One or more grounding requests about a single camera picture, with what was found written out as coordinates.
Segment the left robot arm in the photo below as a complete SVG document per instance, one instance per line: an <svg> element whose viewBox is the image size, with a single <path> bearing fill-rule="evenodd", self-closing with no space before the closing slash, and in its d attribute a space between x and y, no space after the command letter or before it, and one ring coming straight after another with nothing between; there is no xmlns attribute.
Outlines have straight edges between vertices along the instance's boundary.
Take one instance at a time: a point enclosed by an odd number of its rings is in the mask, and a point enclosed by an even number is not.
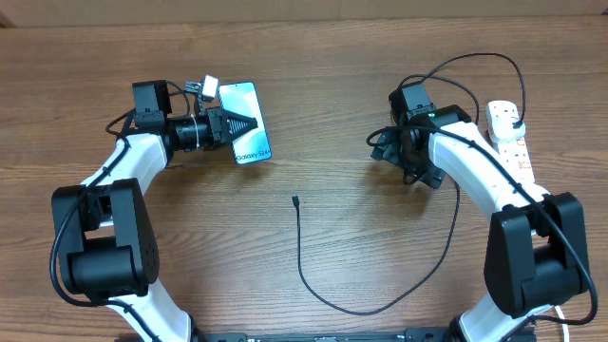
<svg viewBox="0 0 608 342"><path fill-rule="evenodd" d="M191 314L180 309L159 279L160 256L144 194L177 151L232 145L245 163L263 128L253 83L219 85L206 76L177 87L188 105L172 116L170 87L157 80L132 86L135 105L118 118L114 152L89 178L51 196L55 238L51 284L77 307L107 307L142 341L201 341Z"/></svg>

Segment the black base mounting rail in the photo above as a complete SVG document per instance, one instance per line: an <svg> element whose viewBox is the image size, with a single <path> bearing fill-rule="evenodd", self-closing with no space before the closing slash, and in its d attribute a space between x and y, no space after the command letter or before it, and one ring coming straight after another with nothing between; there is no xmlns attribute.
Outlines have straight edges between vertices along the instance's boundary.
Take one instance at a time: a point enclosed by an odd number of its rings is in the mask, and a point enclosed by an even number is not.
<svg viewBox="0 0 608 342"><path fill-rule="evenodd" d="M195 332L197 342L442 342L447 328L408 328L402 332L290 333L247 335L245 333Z"/></svg>

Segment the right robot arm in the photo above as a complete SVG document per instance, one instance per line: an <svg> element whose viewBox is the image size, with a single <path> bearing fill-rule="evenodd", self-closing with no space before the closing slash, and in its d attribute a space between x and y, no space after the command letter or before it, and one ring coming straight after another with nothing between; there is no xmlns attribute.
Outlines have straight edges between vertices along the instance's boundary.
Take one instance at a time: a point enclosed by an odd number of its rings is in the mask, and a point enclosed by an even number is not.
<svg viewBox="0 0 608 342"><path fill-rule="evenodd" d="M484 297L434 331L441 341L533 341L529 325L581 294L591 296L585 325L598 312L584 214L570 193L551 195L515 172L456 104L438 108L420 82L389 95L394 124L367 138L372 157L404 171L407 185L438 188L451 177L489 223Z"/></svg>

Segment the white power strip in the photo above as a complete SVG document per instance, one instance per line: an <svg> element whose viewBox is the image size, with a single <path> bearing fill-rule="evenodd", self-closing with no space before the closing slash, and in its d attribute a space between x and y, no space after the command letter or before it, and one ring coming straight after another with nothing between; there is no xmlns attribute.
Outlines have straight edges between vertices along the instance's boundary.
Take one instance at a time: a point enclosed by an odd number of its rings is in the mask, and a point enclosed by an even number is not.
<svg viewBox="0 0 608 342"><path fill-rule="evenodd" d="M518 108L514 103L505 100L489 102L485 107L486 119L490 117L515 117L520 119ZM492 142L493 148L512 169L513 178L521 183L534 183L535 176L524 137L516 141Z"/></svg>

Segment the blue-screen Samsung smartphone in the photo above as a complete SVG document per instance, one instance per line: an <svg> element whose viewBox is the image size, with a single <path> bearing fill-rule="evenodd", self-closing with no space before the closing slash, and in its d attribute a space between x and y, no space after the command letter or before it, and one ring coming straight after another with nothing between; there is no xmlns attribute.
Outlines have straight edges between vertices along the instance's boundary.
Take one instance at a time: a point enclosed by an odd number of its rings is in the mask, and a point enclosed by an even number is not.
<svg viewBox="0 0 608 342"><path fill-rule="evenodd" d="M236 164L269 160L272 148L255 85L252 82L221 85L218 94L221 108L227 113Z"/></svg>

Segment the white charger plug adapter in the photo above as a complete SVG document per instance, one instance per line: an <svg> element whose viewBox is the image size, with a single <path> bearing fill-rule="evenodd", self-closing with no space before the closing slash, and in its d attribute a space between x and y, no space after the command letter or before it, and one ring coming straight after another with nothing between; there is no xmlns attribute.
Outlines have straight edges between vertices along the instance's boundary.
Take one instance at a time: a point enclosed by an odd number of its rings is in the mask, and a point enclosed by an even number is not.
<svg viewBox="0 0 608 342"><path fill-rule="evenodd" d="M494 143L516 141L525 136L526 127L518 118L491 116L489 121L489 138Z"/></svg>

